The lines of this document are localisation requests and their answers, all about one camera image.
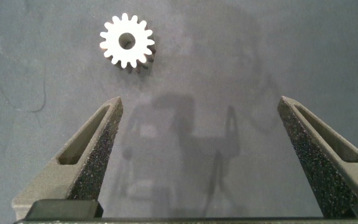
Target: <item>dark gray table surface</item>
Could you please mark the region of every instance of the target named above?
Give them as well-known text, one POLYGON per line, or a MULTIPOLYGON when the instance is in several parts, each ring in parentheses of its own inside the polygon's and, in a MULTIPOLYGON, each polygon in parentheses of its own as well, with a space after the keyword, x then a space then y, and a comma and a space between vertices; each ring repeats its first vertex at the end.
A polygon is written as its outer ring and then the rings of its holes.
POLYGON ((282 95, 358 147, 358 1, 0 1, 0 223, 116 96, 104 216, 320 217, 282 95), (140 75, 99 48, 123 12, 155 34, 140 75))

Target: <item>scratch on surface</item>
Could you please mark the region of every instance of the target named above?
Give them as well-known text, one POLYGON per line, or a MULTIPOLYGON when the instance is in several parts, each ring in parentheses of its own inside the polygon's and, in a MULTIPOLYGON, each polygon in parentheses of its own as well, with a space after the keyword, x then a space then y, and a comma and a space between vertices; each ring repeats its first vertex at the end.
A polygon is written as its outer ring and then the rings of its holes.
POLYGON ((44 72, 44 81, 43 81, 44 100, 43 100, 43 102, 42 102, 41 107, 38 108, 38 109, 36 109, 36 110, 26 110, 26 109, 18 108, 17 106, 13 105, 13 104, 11 103, 11 101, 9 100, 9 98, 7 97, 5 91, 2 89, 1 82, 0 82, 0 91, 1 91, 1 93, 4 95, 5 100, 7 101, 7 103, 8 103, 12 108, 14 108, 15 110, 21 111, 21 112, 32 113, 32 114, 36 114, 36 113, 38 113, 38 112, 41 112, 42 109, 45 107, 45 105, 46 105, 46 103, 47 103, 47 94, 46 94, 46 91, 45 91, 45 72, 44 72))

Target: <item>white gear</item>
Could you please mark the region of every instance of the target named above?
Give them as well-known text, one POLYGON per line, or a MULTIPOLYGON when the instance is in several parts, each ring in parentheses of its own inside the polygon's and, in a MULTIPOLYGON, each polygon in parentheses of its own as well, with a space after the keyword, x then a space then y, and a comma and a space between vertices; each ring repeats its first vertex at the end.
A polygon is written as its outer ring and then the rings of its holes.
POLYGON ((104 24, 108 31, 100 33, 100 36, 106 39, 100 43, 100 47, 106 49, 104 56, 106 58, 112 56, 111 63, 113 65, 121 61, 122 68, 126 68, 128 62, 132 68, 138 66, 138 60, 140 63, 145 63, 146 55, 152 55, 152 51, 147 46, 154 44, 154 40, 148 39, 153 31, 145 29, 146 21, 137 23, 137 16, 132 16, 132 19, 128 20, 126 13, 122 15, 122 20, 113 16, 112 21, 113 24, 110 22, 104 24), (132 36, 134 40, 124 40, 126 41, 124 45, 131 42, 134 42, 134 45, 130 49, 125 49, 125 46, 122 46, 122 39, 129 36, 132 36))

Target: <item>gear center hole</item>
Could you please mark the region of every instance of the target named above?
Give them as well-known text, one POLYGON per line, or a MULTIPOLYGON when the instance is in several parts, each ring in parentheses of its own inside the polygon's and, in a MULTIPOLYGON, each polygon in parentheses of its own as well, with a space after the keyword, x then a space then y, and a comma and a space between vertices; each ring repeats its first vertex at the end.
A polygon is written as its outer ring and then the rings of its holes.
POLYGON ((135 46, 135 37, 130 33, 121 34, 118 38, 119 45, 126 50, 129 50, 135 46))

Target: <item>gear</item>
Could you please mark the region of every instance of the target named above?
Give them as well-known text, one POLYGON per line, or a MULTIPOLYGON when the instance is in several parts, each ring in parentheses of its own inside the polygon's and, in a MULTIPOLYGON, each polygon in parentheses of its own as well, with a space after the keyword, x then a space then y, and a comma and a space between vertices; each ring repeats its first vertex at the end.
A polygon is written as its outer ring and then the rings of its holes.
POLYGON ((100 47, 106 49, 104 56, 112 56, 113 65, 121 61, 122 68, 126 68, 128 62, 132 68, 136 68, 140 65, 138 63, 150 60, 153 52, 148 46, 153 46, 154 40, 148 38, 153 31, 146 29, 146 21, 137 23, 137 16, 132 16, 129 20, 126 13, 122 15, 122 20, 113 16, 112 21, 113 23, 104 24, 108 31, 100 33, 106 39, 100 43, 100 47))

